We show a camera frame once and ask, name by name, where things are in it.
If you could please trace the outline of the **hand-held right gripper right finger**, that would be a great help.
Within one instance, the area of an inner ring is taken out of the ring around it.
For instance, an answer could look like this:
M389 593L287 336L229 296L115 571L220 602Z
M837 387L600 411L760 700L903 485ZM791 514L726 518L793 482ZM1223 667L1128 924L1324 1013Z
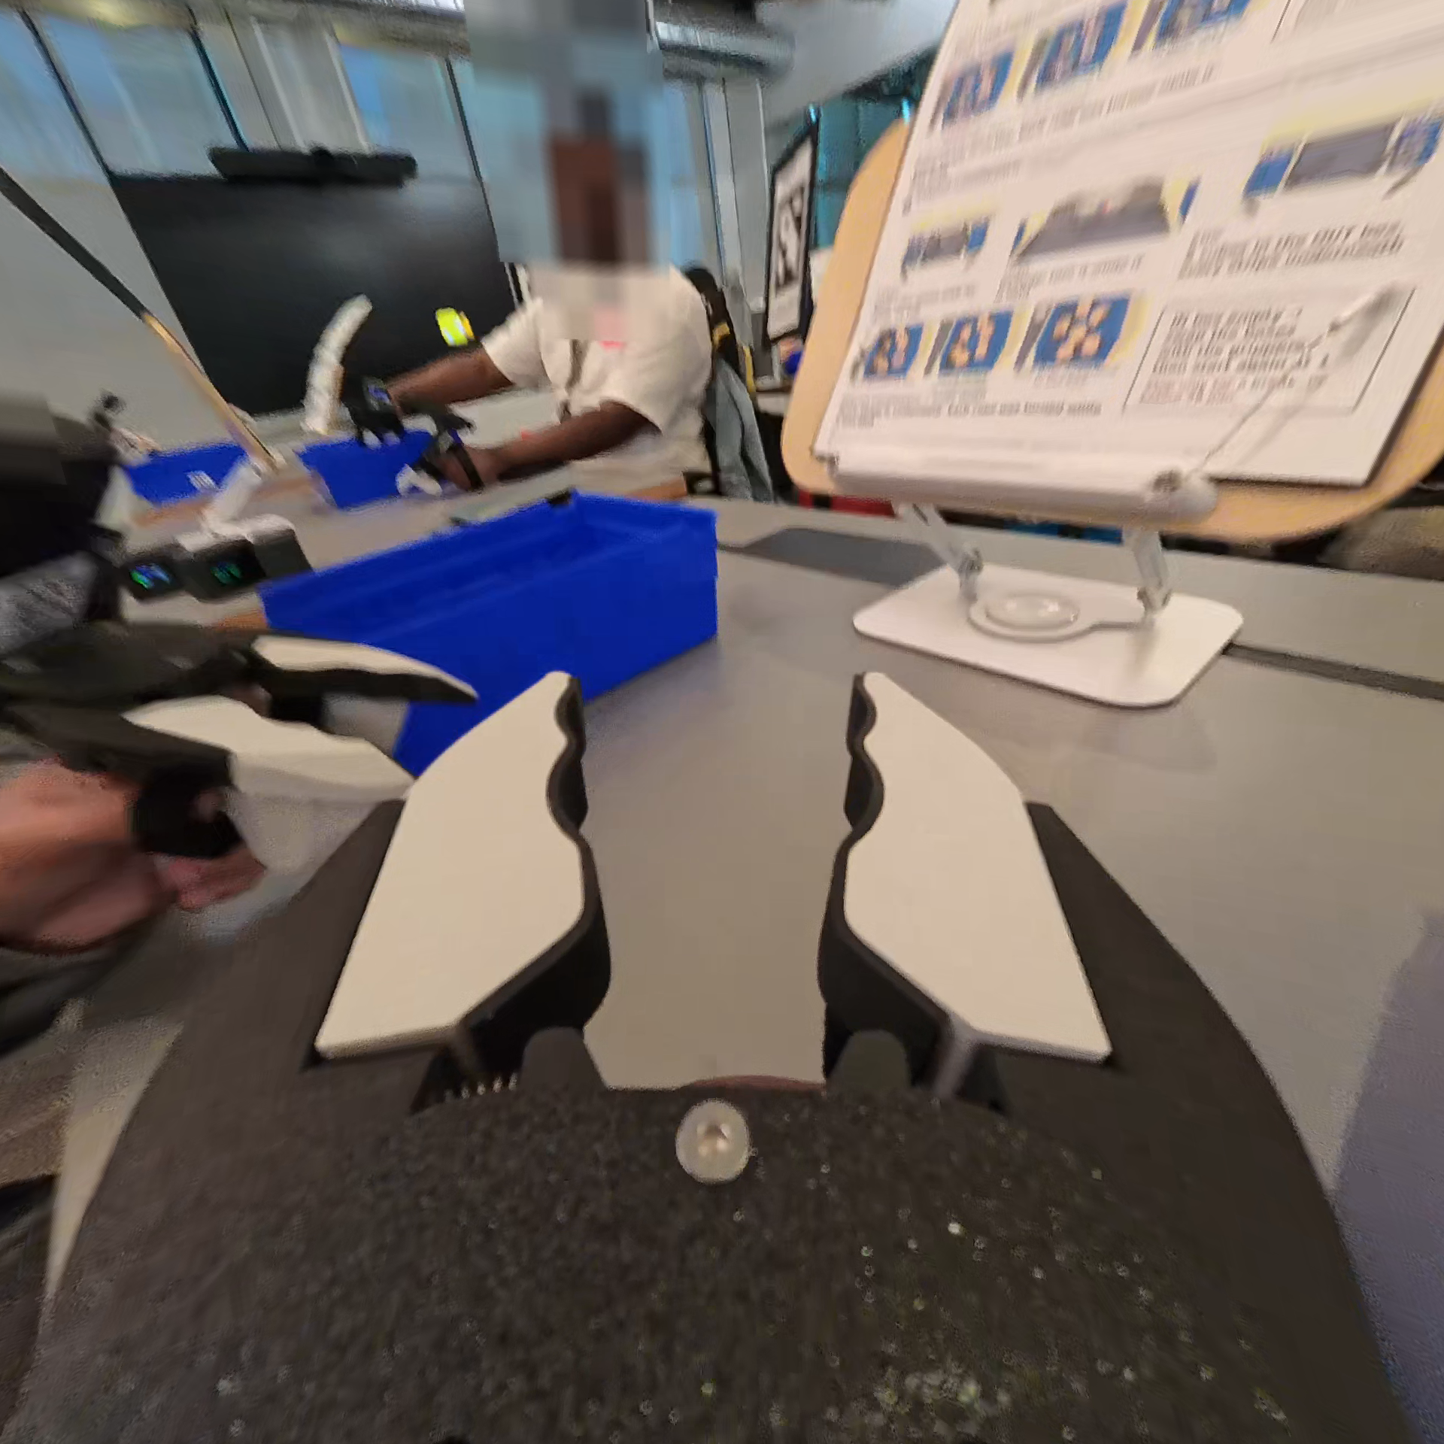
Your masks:
M819 989L836 1056L884 1034L951 1097L985 1049L1099 1066L1113 1042L1009 776L886 674L858 674L848 824L824 908Z

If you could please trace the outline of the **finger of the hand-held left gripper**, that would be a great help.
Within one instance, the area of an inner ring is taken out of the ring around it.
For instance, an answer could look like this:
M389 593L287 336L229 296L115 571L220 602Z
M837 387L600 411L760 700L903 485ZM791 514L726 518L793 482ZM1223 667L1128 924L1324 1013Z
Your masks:
M176 743L222 753L227 786L250 798L403 798L413 777L361 738L275 721L236 698L179 698L124 714Z
M430 705L475 705L463 679L423 661L365 643L256 636L253 679L274 697L353 697Z

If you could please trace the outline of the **black diagonal rod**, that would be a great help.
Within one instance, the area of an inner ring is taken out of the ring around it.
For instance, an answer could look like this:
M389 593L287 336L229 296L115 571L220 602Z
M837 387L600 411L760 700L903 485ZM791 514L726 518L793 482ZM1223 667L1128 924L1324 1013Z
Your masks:
M224 399L188 346L172 334L160 317L157 317L153 310L140 300L109 265L100 262L88 246L85 246L59 219L40 205L7 169L2 169L2 195L11 208L24 217L31 227L36 227L36 231L40 231L52 246L74 262L74 265L78 265L157 339L160 348L169 355L172 367L186 377L191 389L196 391L205 406L224 425L234 444L241 446L243 453L260 475L279 477L286 471L287 463L282 461L279 453L275 453L262 439L255 425Z

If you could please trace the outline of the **black monitor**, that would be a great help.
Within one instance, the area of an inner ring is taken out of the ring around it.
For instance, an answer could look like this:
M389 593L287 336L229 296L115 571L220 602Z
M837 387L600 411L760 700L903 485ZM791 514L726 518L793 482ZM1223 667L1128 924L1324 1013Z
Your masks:
M301 408L339 308L372 313L348 377L389 380L451 351L459 308L475 341L516 308L480 179L434 176L409 153L208 152L207 174L117 174L114 193L210 380L253 416Z

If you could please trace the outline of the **person's left hand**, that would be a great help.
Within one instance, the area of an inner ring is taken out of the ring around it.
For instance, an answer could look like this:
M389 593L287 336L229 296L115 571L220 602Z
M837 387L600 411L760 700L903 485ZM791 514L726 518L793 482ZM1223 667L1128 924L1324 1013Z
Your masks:
M133 834L133 784L55 762L2 788L2 942L69 954L109 946L169 910L203 912L256 887L263 865L239 846L219 860L169 860Z

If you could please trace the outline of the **person's left forearm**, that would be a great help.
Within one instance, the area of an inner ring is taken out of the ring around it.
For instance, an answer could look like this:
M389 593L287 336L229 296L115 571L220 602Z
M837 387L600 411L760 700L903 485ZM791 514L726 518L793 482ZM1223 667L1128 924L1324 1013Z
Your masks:
M117 967L112 941L60 953L2 946L2 1056L45 1035L67 1006L85 999Z

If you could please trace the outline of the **grey desk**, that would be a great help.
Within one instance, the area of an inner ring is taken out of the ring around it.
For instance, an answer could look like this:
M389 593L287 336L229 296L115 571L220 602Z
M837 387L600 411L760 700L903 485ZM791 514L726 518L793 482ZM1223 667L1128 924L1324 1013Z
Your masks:
M85 1221L5 1441L1424 1441L1336 1214L1415 1032L1441 1051L1441 722L1228 661L1102 716L850 638L843 585L724 568L724 635L588 716L612 1089L425 1099L435 1049L311 1061L394 808L220 967ZM1040 803L1113 1059L963 1095L724 1089L690 1180L679 1075L820 1032L874 666Z

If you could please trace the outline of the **black white marker sign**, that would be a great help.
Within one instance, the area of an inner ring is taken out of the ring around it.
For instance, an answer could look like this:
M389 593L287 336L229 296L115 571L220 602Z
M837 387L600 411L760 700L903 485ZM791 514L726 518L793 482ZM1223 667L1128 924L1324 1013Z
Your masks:
M764 334L770 346L803 341L815 310L812 245L819 183L819 117L808 112L770 165Z

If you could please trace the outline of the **blue plastic bin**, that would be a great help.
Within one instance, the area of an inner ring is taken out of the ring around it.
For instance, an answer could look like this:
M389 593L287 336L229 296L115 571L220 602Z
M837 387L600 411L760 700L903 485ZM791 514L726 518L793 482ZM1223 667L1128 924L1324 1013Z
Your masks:
M411 709L396 748L423 772L550 673L585 700L717 635L717 520L645 499L569 494L262 590L275 630L379 647L475 690Z
M121 466L133 494L153 509L205 501L222 492L248 463L241 446L220 442L189 449L157 451Z
M434 432L416 428L375 444L361 439L313 442L296 453L296 459L330 508L353 513L411 496L440 496L442 483L421 468L434 442Z

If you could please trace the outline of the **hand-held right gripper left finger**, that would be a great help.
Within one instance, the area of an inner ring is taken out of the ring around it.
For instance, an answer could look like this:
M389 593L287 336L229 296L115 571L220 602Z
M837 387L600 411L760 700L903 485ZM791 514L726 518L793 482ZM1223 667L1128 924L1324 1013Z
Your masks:
M585 750L581 686L550 673L425 769L315 1037L318 1059L427 1051L499 1085L538 1035L585 1030L611 980L583 836Z

